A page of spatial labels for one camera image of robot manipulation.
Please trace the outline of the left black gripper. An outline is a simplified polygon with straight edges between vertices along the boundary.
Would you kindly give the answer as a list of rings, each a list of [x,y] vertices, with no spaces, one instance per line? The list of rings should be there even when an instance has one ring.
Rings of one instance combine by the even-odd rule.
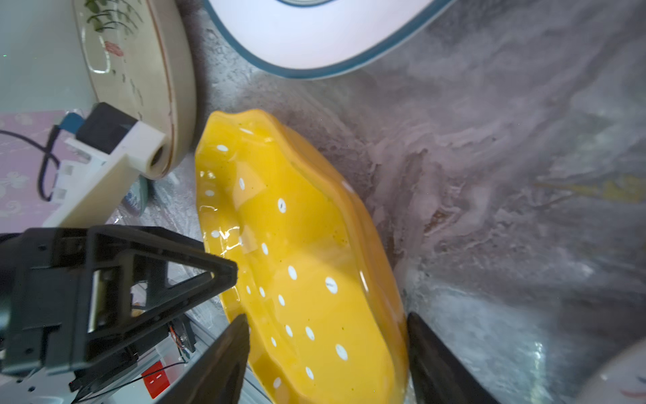
[[[136,363],[151,332],[232,288],[237,265],[161,227],[1,236],[1,372],[72,371],[72,391]]]

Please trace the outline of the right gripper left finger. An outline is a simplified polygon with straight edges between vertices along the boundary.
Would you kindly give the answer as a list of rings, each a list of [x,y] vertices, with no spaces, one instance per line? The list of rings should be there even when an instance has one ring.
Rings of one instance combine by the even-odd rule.
[[[249,353],[249,322],[247,316],[241,314],[158,402],[168,404],[239,402]]]

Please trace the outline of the yellow white-dotted scalloped plate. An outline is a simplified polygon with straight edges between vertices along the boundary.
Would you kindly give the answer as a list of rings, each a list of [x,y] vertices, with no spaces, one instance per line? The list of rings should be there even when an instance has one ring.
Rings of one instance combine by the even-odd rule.
[[[363,202],[303,136],[250,110],[210,115],[195,153],[205,250],[237,264],[220,295],[250,323],[275,403],[402,403],[405,311]]]

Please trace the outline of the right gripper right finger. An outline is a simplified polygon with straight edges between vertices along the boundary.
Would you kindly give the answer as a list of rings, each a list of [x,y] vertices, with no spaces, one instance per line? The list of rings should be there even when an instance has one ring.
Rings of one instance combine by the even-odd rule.
[[[421,316],[407,317],[410,376],[418,403],[498,404]]]

